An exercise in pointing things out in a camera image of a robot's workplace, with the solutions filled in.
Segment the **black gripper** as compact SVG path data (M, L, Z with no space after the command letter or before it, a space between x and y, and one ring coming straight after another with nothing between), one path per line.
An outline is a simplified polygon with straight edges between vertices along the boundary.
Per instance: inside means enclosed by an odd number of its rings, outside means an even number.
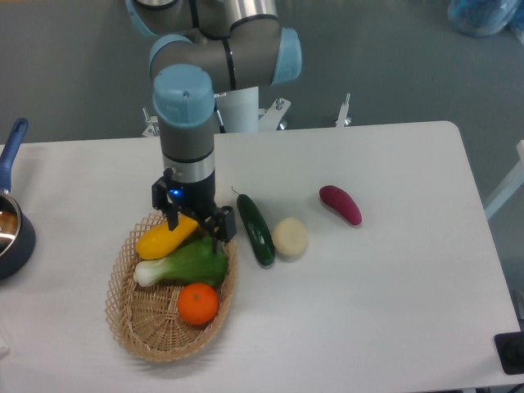
M212 251L219 252L219 242L230 242L237 234L234 209L215 203L215 172L195 183L175 179L172 169L164 173L151 186L152 207L162 212L168 230L178 227L178 217L187 216L198 222L212 236Z

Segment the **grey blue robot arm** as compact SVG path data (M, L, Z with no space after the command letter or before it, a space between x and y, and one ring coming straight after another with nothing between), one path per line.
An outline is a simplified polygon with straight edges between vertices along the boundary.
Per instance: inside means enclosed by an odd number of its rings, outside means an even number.
M233 208L215 203L217 94L282 84L302 69L300 39L272 1L129 1L131 21L153 37L148 61L164 172L154 209L169 229L196 220L213 243L236 234Z

